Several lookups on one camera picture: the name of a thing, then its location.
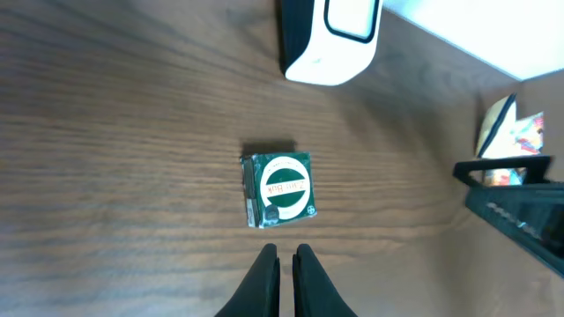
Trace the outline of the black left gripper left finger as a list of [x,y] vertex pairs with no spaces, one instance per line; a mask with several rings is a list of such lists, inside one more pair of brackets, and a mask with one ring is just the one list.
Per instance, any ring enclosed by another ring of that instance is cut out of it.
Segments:
[[216,317],[279,317],[280,263],[277,247],[266,244],[234,295]]

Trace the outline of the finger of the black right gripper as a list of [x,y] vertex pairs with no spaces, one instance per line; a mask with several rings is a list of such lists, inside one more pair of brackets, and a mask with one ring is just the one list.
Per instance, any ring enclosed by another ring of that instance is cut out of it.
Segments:
[[[458,162],[453,176],[467,185],[465,206],[559,276],[563,275],[563,184],[545,175],[546,155]],[[523,184],[488,187],[475,171],[523,168]]]

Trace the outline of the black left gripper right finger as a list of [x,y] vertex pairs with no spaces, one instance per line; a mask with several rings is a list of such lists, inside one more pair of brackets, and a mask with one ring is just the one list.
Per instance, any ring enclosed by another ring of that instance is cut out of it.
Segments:
[[308,244],[293,255],[293,293],[295,317],[357,317]]

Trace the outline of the dark green square packet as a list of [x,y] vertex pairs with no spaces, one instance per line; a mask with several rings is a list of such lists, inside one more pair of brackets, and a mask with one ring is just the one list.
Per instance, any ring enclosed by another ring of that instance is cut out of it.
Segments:
[[308,152],[244,156],[241,168],[248,226],[265,229],[317,214]]

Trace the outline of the cream snack bag blue trim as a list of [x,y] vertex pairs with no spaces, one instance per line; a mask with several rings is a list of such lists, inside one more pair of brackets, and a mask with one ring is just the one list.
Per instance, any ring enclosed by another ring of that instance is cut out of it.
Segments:
[[540,155],[544,147],[544,113],[516,118],[516,94],[494,103],[482,121],[475,156],[506,159]]

